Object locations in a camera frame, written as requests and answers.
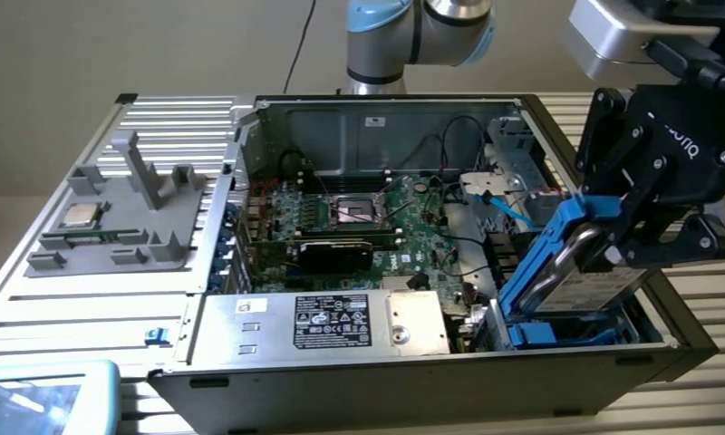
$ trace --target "warning label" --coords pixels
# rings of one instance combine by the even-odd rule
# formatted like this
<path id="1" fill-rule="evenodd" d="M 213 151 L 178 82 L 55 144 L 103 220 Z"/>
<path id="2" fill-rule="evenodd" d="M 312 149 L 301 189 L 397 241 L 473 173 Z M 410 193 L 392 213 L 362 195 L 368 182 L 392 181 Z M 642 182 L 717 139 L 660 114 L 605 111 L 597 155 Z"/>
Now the warning label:
<path id="1" fill-rule="evenodd" d="M 537 311 L 553 313 L 600 310 L 642 273 L 644 270 L 624 267 L 598 274 L 581 274 L 573 270 L 537 307 Z"/>
<path id="2" fill-rule="evenodd" d="M 291 343 L 298 349 L 370 346 L 368 295 L 297 296 Z"/>

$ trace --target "green circuit board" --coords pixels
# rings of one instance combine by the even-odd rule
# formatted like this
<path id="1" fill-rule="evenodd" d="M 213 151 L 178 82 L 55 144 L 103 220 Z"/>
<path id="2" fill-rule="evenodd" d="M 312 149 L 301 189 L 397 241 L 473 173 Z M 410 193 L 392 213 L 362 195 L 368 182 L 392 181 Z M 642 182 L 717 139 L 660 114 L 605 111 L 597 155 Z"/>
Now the green circuit board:
<path id="1" fill-rule="evenodd" d="M 436 234 L 446 232 L 446 228 L 432 229 L 421 212 L 426 209 L 438 216 L 441 201 L 440 188 L 434 188 L 430 195 L 417 193 L 414 185 L 426 184 L 428 179 L 418 176 L 402 178 L 384 193 L 382 219 L 376 225 L 370 223 L 338 224 L 330 216 L 330 196 L 304 194 L 290 183 L 282 183 L 265 198 L 257 200 L 269 204 L 267 211 L 258 218 L 266 221 L 271 228 L 278 221 L 277 230 L 265 237 L 263 226 L 255 229 L 257 237 L 250 243 L 250 258 L 253 263 L 253 292 L 281 293 L 320 290 L 370 290 L 377 288 L 405 288 L 402 284 L 418 272 L 429 277 L 430 288 L 437 292 L 444 311 L 449 314 L 465 314 L 466 307 L 457 304 L 456 294 L 461 291 L 461 278 L 446 274 L 457 274 L 460 268 L 450 261 L 440 269 L 444 258 L 449 255 L 454 245 L 452 241 Z M 349 199 L 365 198 L 369 194 L 350 194 Z M 394 238 L 397 243 L 392 250 L 377 250 L 373 253 L 372 267 L 366 271 L 350 275 L 308 275 L 293 262 L 291 250 L 302 240 L 295 236 L 295 230 L 304 232 L 321 231 L 322 234 L 338 232 L 341 234 L 365 234 L 362 238 Z M 365 230 L 389 230 L 388 236 L 368 234 Z"/>

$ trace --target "sticker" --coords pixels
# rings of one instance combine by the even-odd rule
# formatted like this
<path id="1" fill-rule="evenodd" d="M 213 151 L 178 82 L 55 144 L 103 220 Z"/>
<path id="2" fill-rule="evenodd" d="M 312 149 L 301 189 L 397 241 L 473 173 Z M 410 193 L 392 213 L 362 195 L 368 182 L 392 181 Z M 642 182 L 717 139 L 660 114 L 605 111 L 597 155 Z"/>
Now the sticker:
<path id="1" fill-rule="evenodd" d="M 237 301 L 237 314 L 265 313 L 267 307 L 267 299 L 263 297 L 257 299 L 239 299 Z"/>
<path id="2" fill-rule="evenodd" d="M 366 116 L 365 117 L 365 126 L 366 127 L 385 127 L 386 118 L 382 116 Z"/>
<path id="3" fill-rule="evenodd" d="M 368 295 L 297 296 L 294 335 L 298 349 L 372 346 Z"/>
<path id="4" fill-rule="evenodd" d="M 629 268 L 598 274 L 581 274 L 573 270 L 537 307 L 537 312 L 600 310 L 642 273 L 644 270 Z"/>

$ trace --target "screen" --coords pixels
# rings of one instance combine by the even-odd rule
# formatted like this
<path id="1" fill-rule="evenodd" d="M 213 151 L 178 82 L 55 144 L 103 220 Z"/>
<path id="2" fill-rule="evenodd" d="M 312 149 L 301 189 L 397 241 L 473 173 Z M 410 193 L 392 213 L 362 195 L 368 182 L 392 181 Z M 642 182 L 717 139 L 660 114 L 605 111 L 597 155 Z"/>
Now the screen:
<path id="1" fill-rule="evenodd" d="M 59 435 L 82 377 L 0 381 L 0 435 Z"/>

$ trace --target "white wall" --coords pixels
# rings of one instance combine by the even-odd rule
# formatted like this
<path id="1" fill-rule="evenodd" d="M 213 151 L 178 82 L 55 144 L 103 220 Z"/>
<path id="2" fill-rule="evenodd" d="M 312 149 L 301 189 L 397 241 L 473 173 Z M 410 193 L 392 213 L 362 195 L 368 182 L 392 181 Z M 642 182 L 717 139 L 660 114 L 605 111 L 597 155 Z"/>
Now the white wall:
<path id="1" fill-rule="evenodd" d="M 560 32 L 573 0 L 494 0 L 472 67 L 416 66 L 410 92 L 585 91 Z M 293 92 L 342 86 L 345 0 L 318 0 Z M 121 92 L 281 92 L 309 0 L 0 0 L 0 195 L 46 195 Z"/>

